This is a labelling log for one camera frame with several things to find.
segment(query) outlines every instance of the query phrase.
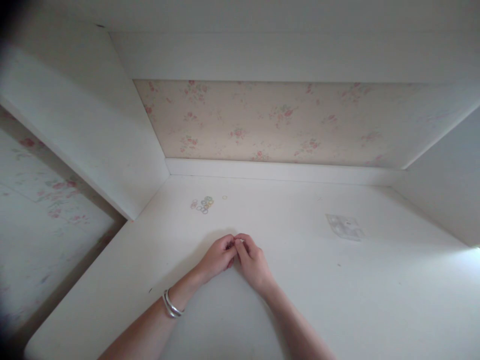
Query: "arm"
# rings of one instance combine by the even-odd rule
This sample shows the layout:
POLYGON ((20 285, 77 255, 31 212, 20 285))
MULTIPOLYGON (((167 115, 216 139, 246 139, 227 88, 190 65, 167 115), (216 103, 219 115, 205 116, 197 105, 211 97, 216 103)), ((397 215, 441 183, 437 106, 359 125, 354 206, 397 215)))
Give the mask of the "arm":
MULTIPOLYGON (((237 250, 233 235, 215 241, 202 260, 170 288, 171 303, 183 311, 195 294, 211 278, 232 267, 237 250)), ((179 321, 169 316, 162 298, 137 318, 98 360, 158 359, 179 321)))
POLYGON ((262 249, 249 235, 242 233, 235 236, 235 247, 243 275, 270 307, 293 358, 335 360, 314 328, 277 285, 262 249))

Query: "left hand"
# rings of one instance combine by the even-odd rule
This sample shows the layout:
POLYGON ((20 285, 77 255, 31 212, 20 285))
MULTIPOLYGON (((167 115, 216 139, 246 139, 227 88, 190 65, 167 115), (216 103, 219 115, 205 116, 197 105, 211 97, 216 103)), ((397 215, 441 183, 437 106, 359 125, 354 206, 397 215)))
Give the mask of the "left hand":
POLYGON ((222 271, 230 269, 234 264, 235 255, 237 255, 235 238, 232 234, 225 235, 210 246, 194 270, 206 284, 222 271))

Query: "white shelf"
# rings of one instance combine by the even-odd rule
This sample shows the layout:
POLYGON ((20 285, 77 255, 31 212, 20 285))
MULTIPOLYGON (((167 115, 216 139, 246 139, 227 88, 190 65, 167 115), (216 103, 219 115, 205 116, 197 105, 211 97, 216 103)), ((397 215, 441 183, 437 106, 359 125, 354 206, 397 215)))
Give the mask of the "white shelf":
MULTIPOLYGON (((36 332, 27 356, 96 359, 215 239, 238 232, 263 248, 279 284, 339 359, 479 353, 480 253, 392 189, 171 176, 36 332), (205 196, 214 199, 208 214, 191 209, 205 196), (356 218, 367 238, 337 237, 325 214, 356 218)), ((194 296, 162 358, 252 357, 281 359, 282 347, 234 267, 194 296)))

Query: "hand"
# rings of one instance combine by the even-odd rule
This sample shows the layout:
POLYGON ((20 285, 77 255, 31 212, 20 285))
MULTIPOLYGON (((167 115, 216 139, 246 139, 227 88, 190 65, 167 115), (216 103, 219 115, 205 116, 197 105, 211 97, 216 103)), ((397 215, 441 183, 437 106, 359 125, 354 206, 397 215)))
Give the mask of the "hand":
POLYGON ((200 274, 203 284, 208 283, 222 271, 230 269, 234 264, 237 249, 232 234, 216 240, 200 260, 194 271, 200 274))
POLYGON ((235 236, 235 248, 238 252, 243 276, 250 286, 264 298, 270 290, 277 286, 277 283, 270 272, 263 250, 255 244, 250 235, 243 233, 235 236))

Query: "white trim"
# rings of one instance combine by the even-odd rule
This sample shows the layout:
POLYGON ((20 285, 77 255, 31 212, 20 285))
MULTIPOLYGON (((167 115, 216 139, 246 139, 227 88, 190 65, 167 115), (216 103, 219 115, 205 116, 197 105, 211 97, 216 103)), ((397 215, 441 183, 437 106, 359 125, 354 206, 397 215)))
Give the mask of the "white trim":
POLYGON ((391 186, 405 170, 276 162, 167 158, 171 175, 391 186))
POLYGON ((448 126, 439 137, 437 137, 435 140, 431 141, 422 151, 419 151, 418 154, 411 159, 409 162, 406 163, 405 166, 402 167, 402 169, 408 169, 414 162, 416 162, 423 154, 425 154, 433 145, 438 143, 442 138, 447 135, 449 132, 451 132, 458 124, 460 124, 463 120, 468 118, 471 113, 473 113, 476 109, 480 107, 480 100, 477 101, 475 104, 473 104, 471 107, 468 108, 467 111, 462 116, 459 116, 458 119, 448 126))
POLYGON ((475 31, 111 32, 110 36, 131 79, 309 83, 474 83, 480 79, 475 31))

